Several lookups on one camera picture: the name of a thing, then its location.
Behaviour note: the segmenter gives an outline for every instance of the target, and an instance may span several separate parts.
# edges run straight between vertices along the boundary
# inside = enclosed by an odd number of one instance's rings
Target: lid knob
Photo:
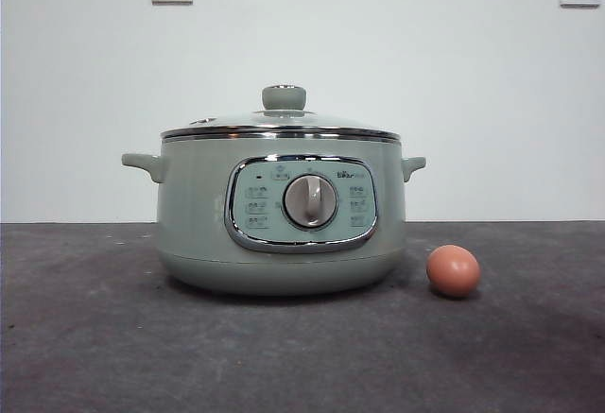
[[[263,106],[268,111],[302,111],[306,104],[306,90],[296,85],[272,85],[263,89]]]

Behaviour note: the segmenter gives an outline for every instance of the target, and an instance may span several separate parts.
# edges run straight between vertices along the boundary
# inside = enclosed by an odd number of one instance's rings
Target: cooker base
[[[371,284],[403,259],[404,250],[373,257],[308,263],[233,263],[188,259],[160,251],[175,278],[197,287],[241,295],[312,295]]]

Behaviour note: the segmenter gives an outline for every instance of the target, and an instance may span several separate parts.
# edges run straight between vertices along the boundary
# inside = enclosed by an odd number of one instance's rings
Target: sage green cooker
[[[400,137],[304,110],[303,88],[265,109],[162,133],[160,156],[122,164],[160,185],[157,247],[181,281],[250,295],[332,292],[382,279],[403,258]]]

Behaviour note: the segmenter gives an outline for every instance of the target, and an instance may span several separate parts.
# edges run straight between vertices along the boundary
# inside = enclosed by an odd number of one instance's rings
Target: dark gray table
[[[181,284],[153,233],[2,227],[3,412],[605,411],[605,222],[412,223],[381,284],[289,299]],[[428,288],[447,243],[468,300]]]

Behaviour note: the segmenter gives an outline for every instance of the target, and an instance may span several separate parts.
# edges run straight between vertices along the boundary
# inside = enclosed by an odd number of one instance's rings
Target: egg
[[[430,253],[426,275],[444,295],[463,298],[479,284],[481,269],[471,252],[460,246],[446,245]]]

